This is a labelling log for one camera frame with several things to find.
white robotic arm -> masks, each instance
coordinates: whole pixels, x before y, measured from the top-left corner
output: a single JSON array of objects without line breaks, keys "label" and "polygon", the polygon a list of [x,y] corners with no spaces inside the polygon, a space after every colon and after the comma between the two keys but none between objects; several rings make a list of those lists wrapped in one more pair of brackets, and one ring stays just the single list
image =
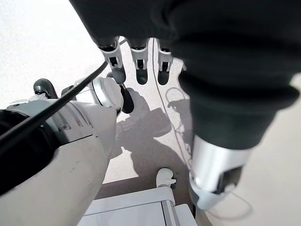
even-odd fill
[{"label": "white robotic arm", "polygon": [[[47,120],[59,142],[49,164],[0,196],[2,225],[74,226],[95,198],[109,164],[123,97],[112,78],[98,77],[76,98],[82,102],[70,101]],[[34,116],[56,101],[44,94],[31,99],[15,102],[7,111]]]}]

floor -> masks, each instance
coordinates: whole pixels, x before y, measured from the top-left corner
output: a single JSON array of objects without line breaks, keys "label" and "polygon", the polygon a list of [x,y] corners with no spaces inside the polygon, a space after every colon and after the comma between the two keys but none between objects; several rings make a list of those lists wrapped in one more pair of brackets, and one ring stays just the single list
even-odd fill
[{"label": "floor", "polygon": [[[30,97],[33,83],[41,77],[50,79],[60,93],[103,62],[68,1],[4,0],[0,28],[0,108]],[[114,153],[96,198],[153,188],[158,169],[170,167],[177,178],[176,203],[181,204],[189,202],[191,142],[189,100],[177,81],[182,63],[175,59],[169,83],[157,88],[152,41],[149,49],[149,81],[141,86],[135,80],[129,47],[122,46],[125,85],[131,88],[135,110],[118,118]],[[301,77],[295,77],[292,84],[301,88]],[[299,100],[277,114],[254,149],[238,188],[206,215],[199,212],[199,225],[296,225],[301,210],[300,138]]]}]

black rubber tip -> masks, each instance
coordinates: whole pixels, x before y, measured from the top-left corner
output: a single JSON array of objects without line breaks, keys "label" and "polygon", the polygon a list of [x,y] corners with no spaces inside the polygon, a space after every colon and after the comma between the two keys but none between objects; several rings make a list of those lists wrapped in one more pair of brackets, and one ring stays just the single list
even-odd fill
[{"label": "black rubber tip", "polygon": [[130,114],[134,110],[133,99],[127,89],[121,87],[121,94],[123,96],[122,112]]},{"label": "black rubber tip", "polygon": [[116,83],[121,84],[126,81],[127,77],[123,66],[121,68],[112,68],[112,73]]},{"label": "black rubber tip", "polygon": [[167,71],[159,71],[158,72],[158,82],[160,85],[164,86],[167,84],[169,79],[169,72]]},{"label": "black rubber tip", "polygon": [[136,78],[140,85],[144,85],[147,82],[147,69],[136,70]]},{"label": "black rubber tip", "polygon": [[39,79],[33,85],[35,94],[46,93],[49,99],[58,99],[55,88],[48,79]]}]

black fabric sleeve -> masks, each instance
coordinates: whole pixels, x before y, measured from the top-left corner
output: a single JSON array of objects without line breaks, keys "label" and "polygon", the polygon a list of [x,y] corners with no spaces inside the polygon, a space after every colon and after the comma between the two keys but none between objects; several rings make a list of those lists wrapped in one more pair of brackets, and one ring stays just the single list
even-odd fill
[{"label": "black fabric sleeve", "polygon": [[187,71],[193,129],[230,149],[257,145],[294,103],[301,71],[301,2],[292,0],[71,0],[94,42],[123,35],[170,40]]}]

black cable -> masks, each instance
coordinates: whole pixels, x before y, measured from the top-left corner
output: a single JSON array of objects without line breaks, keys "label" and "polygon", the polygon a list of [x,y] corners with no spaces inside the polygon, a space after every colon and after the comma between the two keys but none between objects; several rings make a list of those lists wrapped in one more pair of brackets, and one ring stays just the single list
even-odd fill
[{"label": "black cable", "polygon": [[45,120],[51,117],[54,113],[60,110],[70,100],[72,100],[79,92],[82,91],[93,79],[95,79],[108,65],[105,61],[99,68],[96,69],[92,74],[86,77],[80,84],[70,89],[65,95],[58,99],[54,104],[47,107],[33,117],[29,117],[21,123],[15,125],[9,131],[5,132],[0,136],[0,156],[7,152],[13,145],[18,143],[26,135],[34,131],[39,127]]}]

